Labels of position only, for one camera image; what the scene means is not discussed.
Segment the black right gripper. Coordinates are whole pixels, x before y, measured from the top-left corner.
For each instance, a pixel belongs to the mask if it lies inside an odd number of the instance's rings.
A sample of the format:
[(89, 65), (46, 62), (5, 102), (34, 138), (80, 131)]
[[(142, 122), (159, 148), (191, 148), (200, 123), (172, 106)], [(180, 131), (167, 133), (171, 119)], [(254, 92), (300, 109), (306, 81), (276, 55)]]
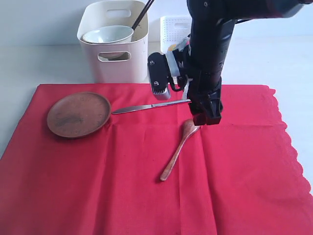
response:
[(217, 125), (222, 119), (222, 78), (219, 74), (188, 69), (180, 76), (180, 86), (188, 89), (187, 98), (195, 125)]

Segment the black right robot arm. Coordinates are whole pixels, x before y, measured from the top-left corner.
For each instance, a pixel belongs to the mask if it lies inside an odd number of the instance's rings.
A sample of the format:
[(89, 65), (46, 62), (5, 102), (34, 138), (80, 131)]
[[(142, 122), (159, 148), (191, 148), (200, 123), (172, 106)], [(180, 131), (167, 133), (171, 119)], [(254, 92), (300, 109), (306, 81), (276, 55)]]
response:
[(238, 20), (290, 18), (310, 0), (189, 0), (192, 17), (183, 72), (192, 81), (188, 90), (196, 126), (218, 124), (222, 118), (222, 69)]

